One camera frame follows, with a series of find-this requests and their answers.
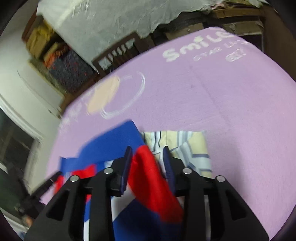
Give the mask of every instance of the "purple bedsheet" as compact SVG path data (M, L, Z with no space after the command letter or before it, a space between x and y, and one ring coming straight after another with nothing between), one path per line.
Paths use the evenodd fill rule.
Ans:
M272 238L296 203L295 105L296 84L281 67L239 37L204 29L132 59L76 100L47 174L126 119L140 131L205 130L213 174L230 181Z

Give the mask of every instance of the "triangular cutout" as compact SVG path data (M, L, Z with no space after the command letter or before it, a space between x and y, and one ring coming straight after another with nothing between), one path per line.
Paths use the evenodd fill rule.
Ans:
M58 221L62 221L65 213L67 200L69 197L69 191L65 190L60 198L56 200L52 208L47 212L46 216Z
M246 211L230 191L226 191L232 220L238 220L247 216Z

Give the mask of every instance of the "white wall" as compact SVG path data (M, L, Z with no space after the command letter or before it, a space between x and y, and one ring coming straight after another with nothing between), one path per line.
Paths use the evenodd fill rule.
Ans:
M37 98L18 74L18 69L30 58L21 35L37 3L38 0L28 0L0 37L1 102L6 103L16 119L42 137L38 159L29 180L31 188L45 178L47 161L59 124L59 119L49 112L48 106Z

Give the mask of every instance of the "silver screw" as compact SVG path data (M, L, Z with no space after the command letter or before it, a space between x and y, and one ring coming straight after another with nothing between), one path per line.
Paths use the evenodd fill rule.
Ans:
M71 176L71 177L70 177L70 181L71 181L71 182L76 182L76 181L78 181L78 180L79 180L79 176L74 175L74 176Z
M225 177L223 177L223 176L217 176L216 178L217 178L218 182L221 182L221 183L225 182Z
M190 173L192 173L192 170L190 168L184 168L183 173L184 174L190 174Z
M105 174L111 174L112 172L113 172L113 169L111 167L104 169Z

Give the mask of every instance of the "cream striped fabric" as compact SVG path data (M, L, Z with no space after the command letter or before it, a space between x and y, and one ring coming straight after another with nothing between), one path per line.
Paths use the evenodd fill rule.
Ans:
M143 132L142 137L165 175L163 148L168 146L172 155L183 161L201 176L212 177L211 160L202 132L193 131L156 131Z

